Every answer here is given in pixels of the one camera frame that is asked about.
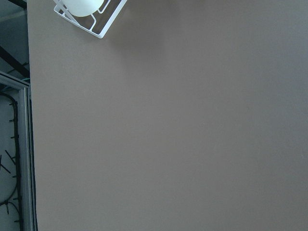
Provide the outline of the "aluminium frame rail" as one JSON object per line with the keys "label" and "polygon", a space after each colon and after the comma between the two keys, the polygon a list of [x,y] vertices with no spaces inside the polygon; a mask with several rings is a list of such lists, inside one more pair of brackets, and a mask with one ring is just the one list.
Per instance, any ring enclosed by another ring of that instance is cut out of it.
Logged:
{"label": "aluminium frame rail", "polygon": [[36,231],[30,84],[0,74],[0,229]]}

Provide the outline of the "white cup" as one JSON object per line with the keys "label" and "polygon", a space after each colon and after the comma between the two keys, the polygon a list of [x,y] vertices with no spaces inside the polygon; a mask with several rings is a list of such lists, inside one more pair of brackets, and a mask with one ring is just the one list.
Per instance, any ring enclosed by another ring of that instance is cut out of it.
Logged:
{"label": "white cup", "polygon": [[104,0],[63,0],[68,11],[77,17],[85,17],[96,12]]}

